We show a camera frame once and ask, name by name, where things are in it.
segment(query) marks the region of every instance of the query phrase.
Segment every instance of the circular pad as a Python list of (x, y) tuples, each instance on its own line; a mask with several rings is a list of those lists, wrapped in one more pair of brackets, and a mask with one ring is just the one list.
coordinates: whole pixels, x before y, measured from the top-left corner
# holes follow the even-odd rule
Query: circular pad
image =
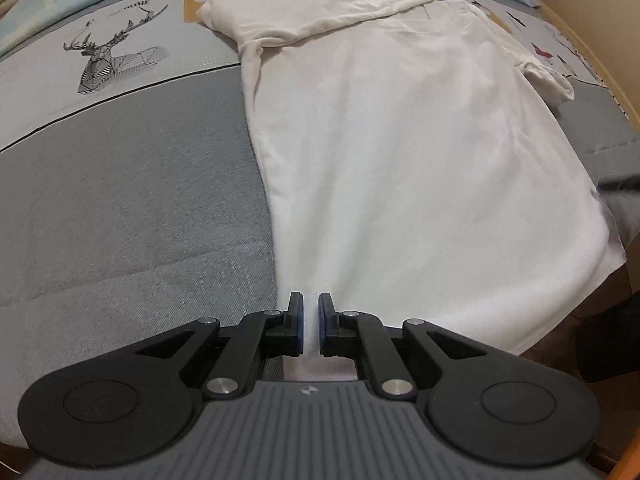
[(165, 360), (96, 358), (36, 381), (18, 421), (31, 449), (75, 467), (135, 462), (171, 444), (190, 423), (193, 398)]
[(129, 415), (138, 403), (138, 394), (118, 381), (94, 381), (71, 390), (65, 397), (66, 412), (81, 422), (114, 422)]
[(495, 418), (511, 424), (535, 424), (556, 408), (554, 396), (529, 383), (500, 383), (482, 394), (482, 405)]

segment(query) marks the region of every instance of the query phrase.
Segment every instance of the black line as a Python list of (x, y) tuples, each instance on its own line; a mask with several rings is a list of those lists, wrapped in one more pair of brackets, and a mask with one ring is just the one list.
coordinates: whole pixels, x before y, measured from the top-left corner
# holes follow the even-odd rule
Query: black line
[(8, 144), (4, 148), (0, 148), (0, 153), (4, 152), (5, 150), (8, 150), (12, 146), (15, 146), (16, 144), (18, 144), (18, 142), (21, 142), (22, 140), (25, 140), (28, 137), (31, 137), (33, 134), (37, 134), (39, 131), (44, 130), (44, 128), (47, 128), (48, 126), (51, 126), (52, 124), (59, 123), (60, 121), (64, 121), (65, 119), (68, 119), (69, 117), (72, 117), (72, 116), (74, 116), (76, 114), (79, 114), (80, 112), (84, 112), (85, 110), (88, 110), (89, 108), (93, 108), (94, 106), (101, 105), (103, 103), (108, 103), (109, 101), (113, 101), (114, 99), (118, 99), (119, 97), (123, 97), (123, 96), (129, 95), (129, 94), (133, 94), (133, 92), (139, 92), (140, 90), (145, 90), (147, 88), (151, 88), (153, 86), (158, 86), (158, 85), (161, 85), (163, 83), (168, 83), (169, 81), (175, 81), (177, 79), (182, 79), (183, 77), (188, 77), (188, 76), (191, 76), (191, 75), (206, 74), (208, 72), (215, 72), (216, 70), (222, 70), (224, 68), (231, 68), (233, 66), (240, 66), (240, 64), (239, 63), (231, 63), (231, 64), (228, 64), (228, 65), (217, 66), (217, 67), (214, 67), (214, 68), (207, 68), (205, 70), (199, 70), (197, 72), (189, 72), (188, 74), (180, 74), (180, 75), (177, 75), (177, 76), (174, 76), (174, 77), (170, 77), (169, 79), (163, 79), (162, 81), (157, 81), (155, 83), (149, 83), (148, 85), (144, 85), (144, 86), (141, 86), (141, 87), (138, 87), (138, 88), (134, 88), (132, 90), (128, 90), (126, 92), (123, 92), (122, 94), (114, 95), (112, 97), (107, 97), (103, 101), (98, 101), (97, 103), (92, 103), (90, 105), (85, 106), (84, 108), (80, 108), (79, 110), (76, 110), (75, 112), (68, 113), (65, 116), (62, 116), (60, 118), (53, 119), (52, 121), (49, 121), (49, 123), (43, 124), (42, 126), (38, 126), (32, 132), (20, 137), (20, 139), (14, 140), (14, 142), (12, 142), (11, 144)]
[(583, 81), (582, 79), (580, 79), (577, 75), (573, 75), (573, 74), (569, 74), (564, 76), (565, 78), (569, 79), (570, 77), (575, 79), (576, 81), (579, 81), (581, 83), (584, 83), (585, 85), (591, 85), (591, 86), (597, 86), (598, 88), (606, 88), (609, 89), (609, 87), (606, 85), (606, 83), (603, 81), (602, 84), (599, 83), (591, 83), (589, 81)]

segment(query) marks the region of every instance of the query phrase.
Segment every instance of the t-shirt sleeve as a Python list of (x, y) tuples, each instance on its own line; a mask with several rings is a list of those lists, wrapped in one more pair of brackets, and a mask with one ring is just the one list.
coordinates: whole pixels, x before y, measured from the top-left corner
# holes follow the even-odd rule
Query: t-shirt sleeve
[(391, 16), (433, 0), (207, 0), (198, 18), (236, 40), (285, 46), (365, 20)]
[(471, 4), (467, 5), (489, 28), (495, 43), (504, 50), (509, 60), (522, 72), (547, 105), (557, 107), (574, 99), (574, 88), (561, 73), (545, 66), (511, 34), (492, 22), (482, 10)]

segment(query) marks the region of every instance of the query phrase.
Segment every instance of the gray bedsheet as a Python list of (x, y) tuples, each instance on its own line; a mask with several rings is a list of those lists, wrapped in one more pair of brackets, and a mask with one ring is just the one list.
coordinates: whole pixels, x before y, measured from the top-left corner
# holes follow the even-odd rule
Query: gray bedsheet
[[(636, 134), (609, 92), (572, 83), (556, 116), (591, 177), (637, 171)], [(606, 202), (628, 242), (640, 198)], [(0, 152), (0, 441), (24, 444), (15, 410), (41, 375), (274, 303), (238, 67), (121, 96)]]

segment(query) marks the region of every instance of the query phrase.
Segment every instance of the cardboard tag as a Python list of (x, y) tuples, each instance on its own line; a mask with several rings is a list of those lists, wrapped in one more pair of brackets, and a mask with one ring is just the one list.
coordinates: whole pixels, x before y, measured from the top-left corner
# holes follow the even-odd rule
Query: cardboard tag
[(198, 22), (199, 20), (198, 20), (198, 17), (196, 16), (196, 11), (206, 1), (207, 0), (184, 0), (184, 22), (185, 23)]
[(484, 10), (484, 13), (487, 15), (487, 17), (494, 22), (496, 25), (498, 25), (499, 27), (502, 27), (504, 30), (506, 30), (509, 34), (513, 34), (513, 32), (511, 31), (511, 29), (509, 28), (509, 25), (507, 25), (501, 18), (500, 16), (498, 16), (497, 14), (495, 14), (492, 10), (487, 9), (486, 7), (484, 7), (482, 10)]

